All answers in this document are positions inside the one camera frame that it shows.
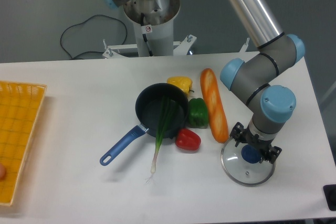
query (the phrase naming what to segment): green onion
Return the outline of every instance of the green onion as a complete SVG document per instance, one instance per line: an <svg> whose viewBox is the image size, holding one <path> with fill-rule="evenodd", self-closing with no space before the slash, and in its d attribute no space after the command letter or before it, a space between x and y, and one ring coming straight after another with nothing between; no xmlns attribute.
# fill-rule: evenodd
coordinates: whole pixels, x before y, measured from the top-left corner
<svg viewBox="0 0 336 224"><path fill-rule="evenodd" d="M162 144L164 134L166 130L168 129L168 126L171 124L177 112L177 109L179 107L179 104L177 102L174 102L175 105L173 108L171 108L172 102L173 101L170 100L168 97L166 96L162 97L159 123L158 123L158 127L156 130L155 152L154 152L152 168L151 168L152 174L156 172L156 160L158 158L157 156L159 154L159 149Z"/></svg>

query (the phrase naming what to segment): gray wall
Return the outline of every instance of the gray wall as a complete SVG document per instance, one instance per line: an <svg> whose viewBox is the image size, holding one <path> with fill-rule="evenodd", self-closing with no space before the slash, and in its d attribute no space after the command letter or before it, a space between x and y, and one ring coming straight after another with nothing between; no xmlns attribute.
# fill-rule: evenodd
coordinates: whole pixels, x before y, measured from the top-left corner
<svg viewBox="0 0 336 224"><path fill-rule="evenodd" d="M336 80L334 37L336 0L266 0L287 33L299 35L306 44L306 61L320 101ZM194 34L197 54L238 51L248 37L228 0L181 0L175 20L175 40ZM123 20L129 29L126 44L135 43L132 27L122 10L110 11L102 0L0 0L0 62L68 60L59 46L61 33L95 14ZM71 30L64 45L73 55L118 45L123 27L98 18ZM336 102L332 95L322 110L333 152L336 153Z"/></svg>

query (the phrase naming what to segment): black cable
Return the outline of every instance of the black cable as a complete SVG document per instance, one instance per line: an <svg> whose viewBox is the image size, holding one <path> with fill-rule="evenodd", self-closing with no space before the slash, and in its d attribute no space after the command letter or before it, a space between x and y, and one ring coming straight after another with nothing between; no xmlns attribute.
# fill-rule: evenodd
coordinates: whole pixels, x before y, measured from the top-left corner
<svg viewBox="0 0 336 224"><path fill-rule="evenodd" d="M140 17L140 25L141 26L144 26L144 22L143 22L144 18L145 18L145 15L143 13L141 13L141 17ZM146 34L142 34L142 37L143 37L143 41L145 41L145 43L146 43L149 56L154 56L154 54L153 54L153 52L151 50L151 47L149 46Z"/></svg>
<svg viewBox="0 0 336 224"><path fill-rule="evenodd" d="M80 54L78 54L78 55L76 55L76 56L73 57L73 56L72 56L72 55L71 55L71 54L64 48L64 46L63 46L63 44L62 44L62 37L63 37L63 35L66 33L67 30L69 30L69 29L71 29L71 28L73 28L73 27L75 27L75 26L84 25L86 22L88 22L88 21L90 21L91 19L96 18L96 17L109 18L109 19L113 19L113 20L118 21L119 23L121 23L121 24L124 26L124 28L125 28L125 33L126 33L126 34L125 34L124 41L122 42L122 45L124 45L124 43L125 43L125 41L126 41L126 39L127 39L127 35L128 35L127 27L126 27L125 23L124 23L123 21L117 19L117 18L113 18L113 17L106 16L106 15L103 15L103 14L96 14L96 15L93 15L92 17L89 17L87 20L83 21L82 23L79 23L79 24L75 24L75 25L69 26L69 27L68 27L67 29L65 29L64 32L62 33L61 38L60 38L60 45L61 45L61 48L64 50L64 52L66 52L67 55L70 57L70 60L77 60L77 59L84 60L83 58L79 58L79 57L82 56L82 55L85 55L85 54L103 54L103 53L104 53L104 51L86 51L86 52L82 52L82 53L80 53Z"/></svg>

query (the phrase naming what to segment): toy vegetable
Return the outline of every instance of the toy vegetable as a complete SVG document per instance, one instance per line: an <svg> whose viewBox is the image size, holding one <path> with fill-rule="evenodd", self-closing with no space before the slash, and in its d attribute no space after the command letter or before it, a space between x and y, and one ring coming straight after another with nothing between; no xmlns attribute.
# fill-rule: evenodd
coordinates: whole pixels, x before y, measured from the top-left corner
<svg viewBox="0 0 336 224"><path fill-rule="evenodd" d="M189 101L189 113L187 118L189 127L207 128L209 115L206 104L202 98L193 98Z"/></svg>
<svg viewBox="0 0 336 224"><path fill-rule="evenodd" d="M219 95L215 73L206 68L201 73L201 90L209 112L209 125L212 136L219 143L229 138L226 116Z"/></svg>
<svg viewBox="0 0 336 224"><path fill-rule="evenodd" d="M181 129L178 132L175 144L181 149L196 151L201 144L201 138L191 130Z"/></svg>
<svg viewBox="0 0 336 224"><path fill-rule="evenodd" d="M193 81L187 76L169 77L167 83L179 87L187 96L189 95L189 92L192 91Z"/></svg>
<svg viewBox="0 0 336 224"><path fill-rule="evenodd" d="M174 118L175 114L177 113L178 107L179 104L177 102L171 101L166 96L162 97L159 124L156 131L155 152L151 167L152 174L156 172L156 160L158 158L157 156L159 154L164 133L168 129L168 126L172 122L172 119Z"/></svg>

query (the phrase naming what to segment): yellow basket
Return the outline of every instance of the yellow basket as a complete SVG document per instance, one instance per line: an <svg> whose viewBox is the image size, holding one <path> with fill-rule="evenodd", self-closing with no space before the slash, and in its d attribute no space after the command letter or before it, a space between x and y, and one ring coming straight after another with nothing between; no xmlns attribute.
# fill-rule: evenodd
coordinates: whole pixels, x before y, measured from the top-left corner
<svg viewBox="0 0 336 224"><path fill-rule="evenodd" d="M47 86L0 81L0 205L10 206L28 154L32 132Z"/></svg>

